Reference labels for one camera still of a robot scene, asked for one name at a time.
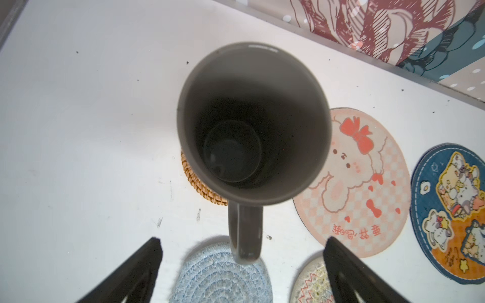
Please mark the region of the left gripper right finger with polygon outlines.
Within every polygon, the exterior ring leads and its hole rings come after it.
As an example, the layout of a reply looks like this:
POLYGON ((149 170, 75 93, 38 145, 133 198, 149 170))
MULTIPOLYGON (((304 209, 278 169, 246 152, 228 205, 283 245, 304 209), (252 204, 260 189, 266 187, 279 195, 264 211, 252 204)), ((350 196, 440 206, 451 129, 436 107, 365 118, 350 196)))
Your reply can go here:
POLYGON ((407 302, 338 239, 327 240, 323 259, 336 302, 407 302))

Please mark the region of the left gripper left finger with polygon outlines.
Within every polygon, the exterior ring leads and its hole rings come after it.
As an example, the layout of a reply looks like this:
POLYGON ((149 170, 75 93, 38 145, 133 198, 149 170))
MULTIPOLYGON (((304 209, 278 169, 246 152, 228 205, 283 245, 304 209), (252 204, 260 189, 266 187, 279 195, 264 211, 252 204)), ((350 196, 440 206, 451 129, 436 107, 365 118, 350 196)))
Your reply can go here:
POLYGON ((150 302, 162 262, 160 239, 150 238, 80 302, 150 302))

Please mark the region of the beige woven round coaster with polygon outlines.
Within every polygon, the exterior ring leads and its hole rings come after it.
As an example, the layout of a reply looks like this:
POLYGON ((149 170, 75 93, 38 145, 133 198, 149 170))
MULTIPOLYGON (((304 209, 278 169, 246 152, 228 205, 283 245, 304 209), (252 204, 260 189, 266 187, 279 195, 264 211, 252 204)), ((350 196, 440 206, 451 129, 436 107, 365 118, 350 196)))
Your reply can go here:
POLYGON ((289 302, 335 302, 323 257, 311 260, 295 279, 289 302))

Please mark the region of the grey woven round coaster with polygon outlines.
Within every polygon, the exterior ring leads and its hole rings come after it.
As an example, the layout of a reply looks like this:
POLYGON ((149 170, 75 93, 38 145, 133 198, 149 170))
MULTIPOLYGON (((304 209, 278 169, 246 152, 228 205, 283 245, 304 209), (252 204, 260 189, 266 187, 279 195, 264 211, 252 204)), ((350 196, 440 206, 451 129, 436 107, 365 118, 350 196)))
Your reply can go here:
POLYGON ((192 253, 180 269, 170 302, 273 302, 272 284, 262 260, 235 262, 228 243, 192 253))

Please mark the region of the pink bunny round coaster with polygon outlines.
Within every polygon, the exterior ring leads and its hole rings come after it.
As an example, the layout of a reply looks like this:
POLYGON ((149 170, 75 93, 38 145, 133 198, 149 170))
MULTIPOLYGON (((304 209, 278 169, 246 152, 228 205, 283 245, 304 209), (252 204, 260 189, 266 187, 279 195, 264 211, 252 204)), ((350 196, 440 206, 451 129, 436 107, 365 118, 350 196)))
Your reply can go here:
POLYGON ((335 237, 359 258, 389 247, 410 208, 410 174, 390 132, 351 108, 330 111, 332 140, 318 177, 293 199, 309 233, 322 245, 335 237))

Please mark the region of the rattan round coaster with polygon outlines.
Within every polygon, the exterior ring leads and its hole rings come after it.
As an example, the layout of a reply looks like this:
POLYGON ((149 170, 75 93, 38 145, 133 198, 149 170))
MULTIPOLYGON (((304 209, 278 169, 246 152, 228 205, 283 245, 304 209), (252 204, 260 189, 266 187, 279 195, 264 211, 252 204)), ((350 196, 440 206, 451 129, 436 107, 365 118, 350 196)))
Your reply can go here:
POLYGON ((216 205, 225 207, 228 205, 228 201, 225 198, 212 191, 205 183, 200 180, 200 178, 193 171, 192 167, 189 165, 185 154, 182 151, 181 163, 188 182, 192 185, 192 187, 200 196, 216 205))

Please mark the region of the blue cartoon round coaster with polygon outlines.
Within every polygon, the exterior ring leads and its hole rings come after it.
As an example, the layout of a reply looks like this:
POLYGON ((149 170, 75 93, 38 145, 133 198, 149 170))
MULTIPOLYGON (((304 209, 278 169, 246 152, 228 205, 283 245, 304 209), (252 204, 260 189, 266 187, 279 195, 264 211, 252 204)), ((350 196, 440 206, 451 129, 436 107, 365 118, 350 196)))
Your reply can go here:
POLYGON ((484 283, 484 161, 461 145, 435 146, 410 189, 411 223, 430 263, 459 284, 484 283))

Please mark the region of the grey mug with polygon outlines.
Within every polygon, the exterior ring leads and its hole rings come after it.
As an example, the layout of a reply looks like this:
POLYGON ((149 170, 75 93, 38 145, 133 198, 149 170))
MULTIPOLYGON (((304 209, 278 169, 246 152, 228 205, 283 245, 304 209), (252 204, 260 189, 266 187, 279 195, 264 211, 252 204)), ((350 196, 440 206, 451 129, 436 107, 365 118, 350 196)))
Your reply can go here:
POLYGON ((228 202, 241 265, 260 257, 264 207, 310 186, 332 136, 327 98, 310 70, 256 42, 226 45, 196 65, 179 97, 177 129, 188 164, 228 202))

